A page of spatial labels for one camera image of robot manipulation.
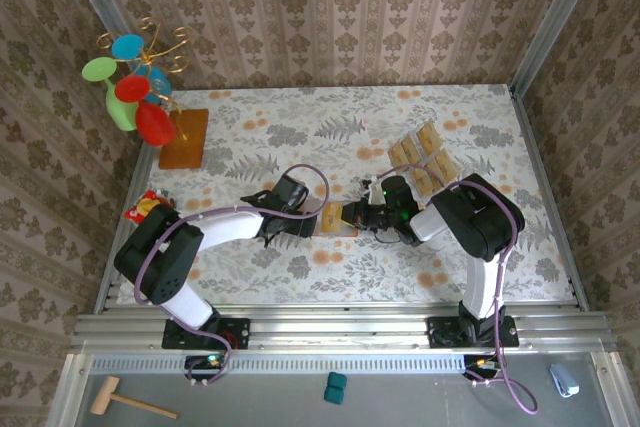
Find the wooden toy hammer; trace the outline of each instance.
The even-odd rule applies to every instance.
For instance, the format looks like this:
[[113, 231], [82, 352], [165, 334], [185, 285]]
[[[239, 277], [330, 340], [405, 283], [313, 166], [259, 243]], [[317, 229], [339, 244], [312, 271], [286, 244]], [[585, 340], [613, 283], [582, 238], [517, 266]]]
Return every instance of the wooden toy hammer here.
[[147, 404], [146, 402], [141, 402], [136, 399], [131, 399], [129, 397], [125, 397], [123, 395], [119, 395], [115, 393], [116, 387], [118, 387], [118, 383], [120, 379], [118, 377], [109, 376], [102, 384], [100, 388], [100, 392], [96, 396], [96, 400], [93, 401], [93, 405], [91, 406], [90, 412], [96, 415], [103, 415], [109, 407], [109, 403], [112, 400], [116, 402], [122, 402], [123, 404], [131, 405], [133, 407], [138, 407], [139, 409], [148, 410], [149, 412], [154, 412], [156, 414], [164, 415], [166, 417], [170, 417], [172, 419], [177, 419], [177, 412], [171, 412], [170, 410], [162, 409], [160, 407], [156, 407], [155, 405]]

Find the teal block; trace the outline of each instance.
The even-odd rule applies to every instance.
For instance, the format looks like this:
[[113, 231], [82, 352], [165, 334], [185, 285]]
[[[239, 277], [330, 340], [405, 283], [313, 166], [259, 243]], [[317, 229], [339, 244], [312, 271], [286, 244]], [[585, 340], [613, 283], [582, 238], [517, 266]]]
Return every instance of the teal block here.
[[329, 386], [324, 390], [324, 400], [339, 405], [344, 400], [344, 391]]
[[327, 380], [329, 387], [335, 387], [336, 389], [344, 390], [347, 386], [347, 376], [338, 374], [336, 372], [329, 373], [329, 379]]

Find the floral tablecloth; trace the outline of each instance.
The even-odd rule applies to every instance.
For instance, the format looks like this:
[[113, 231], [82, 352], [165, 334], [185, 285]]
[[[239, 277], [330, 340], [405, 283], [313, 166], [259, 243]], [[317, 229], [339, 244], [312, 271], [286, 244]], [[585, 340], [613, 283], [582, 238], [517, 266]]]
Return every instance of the floral tablecloth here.
[[[572, 298], [568, 277], [518, 120], [504, 85], [185, 91], [186, 108], [208, 108], [202, 168], [160, 170], [150, 188], [170, 191], [183, 214], [233, 205], [270, 188], [295, 163], [320, 168], [331, 198], [356, 200], [359, 180], [390, 167], [390, 145], [431, 120], [460, 175], [478, 172], [523, 211], [526, 227], [507, 265], [505, 299]], [[294, 175], [322, 198], [321, 180]], [[450, 233], [412, 248], [357, 238], [278, 236], [202, 252], [189, 279], [215, 304], [458, 301], [466, 254]], [[120, 303], [132, 302], [131, 284]]]

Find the mallet handle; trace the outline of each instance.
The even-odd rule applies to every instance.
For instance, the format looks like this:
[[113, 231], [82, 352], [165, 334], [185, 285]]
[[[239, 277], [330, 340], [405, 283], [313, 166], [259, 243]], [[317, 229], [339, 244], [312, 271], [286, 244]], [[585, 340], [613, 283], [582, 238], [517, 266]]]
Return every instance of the mallet handle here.
[[138, 407], [139, 409], [148, 410], [149, 412], [164, 415], [165, 417], [170, 417], [172, 419], [177, 419], [179, 415], [177, 412], [171, 412], [170, 410], [147, 404], [146, 402], [142, 402], [140, 400], [130, 399], [129, 397], [125, 397], [123, 395], [111, 394], [109, 397], [111, 398], [111, 400], [122, 402], [123, 404], [127, 404], [132, 407]]

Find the wall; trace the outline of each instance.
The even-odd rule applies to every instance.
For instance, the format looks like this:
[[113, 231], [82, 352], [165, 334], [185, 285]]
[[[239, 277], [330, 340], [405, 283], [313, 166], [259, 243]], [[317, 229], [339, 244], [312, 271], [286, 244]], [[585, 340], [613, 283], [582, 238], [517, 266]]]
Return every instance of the wall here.
[[525, 105], [594, 309], [640, 398], [640, 0], [579, 0]]
[[137, 148], [80, 77], [103, 30], [87, 0], [0, 12], [0, 425], [43, 425]]
[[188, 88], [507, 83], [550, 2], [115, 0], [194, 29]]

